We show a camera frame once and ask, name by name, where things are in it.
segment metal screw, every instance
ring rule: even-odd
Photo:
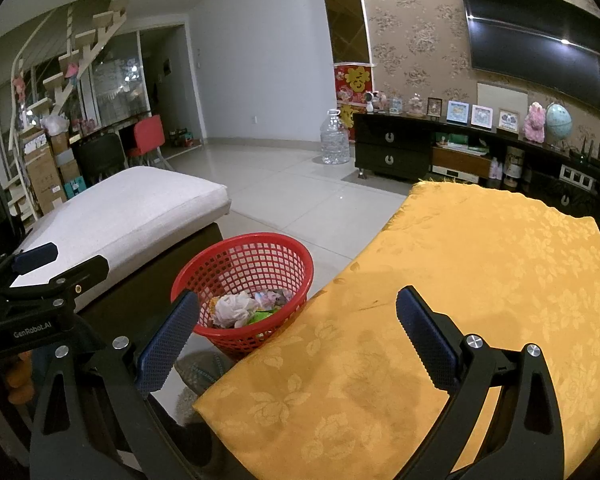
[[[66,345],[59,346],[56,348],[56,357],[61,358],[69,353],[69,347]]]
[[[540,347],[538,345],[529,345],[526,347],[526,351],[529,352],[529,355],[533,357],[538,357],[541,353]]]
[[[466,338],[466,343],[471,348],[480,348],[482,346],[482,338],[477,335],[469,335]]]
[[[126,335],[118,336],[113,340],[112,345],[116,350],[122,350],[129,345],[129,338]]]

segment white cushion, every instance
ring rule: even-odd
[[[220,184],[157,168],[130,168],[36,222],[19,250],[53,242],[58,259],[17,277],[11,286],[48,283],[101,254],[109,262],[109,275],[76,298],[78,312],[163,251],[227,214],[230,206]]]

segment large plastic water bottle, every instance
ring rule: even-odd
[[[345,164],[349,161],[349,130],[339,115],[340,110],[329,110],[320,127],[322,161],[325,164]]]

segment flat screen tv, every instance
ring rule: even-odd
[[[464,0],[474,68],[600,110],[600,18],[564,0]]]

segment teal box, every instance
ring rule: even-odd
[[[64,184],[64,192],[67,198],[73,198],[78,193],[82,193],[87,189],[87,185],[84,183],[84,178],[79,176],[74,178],[71,182]]]

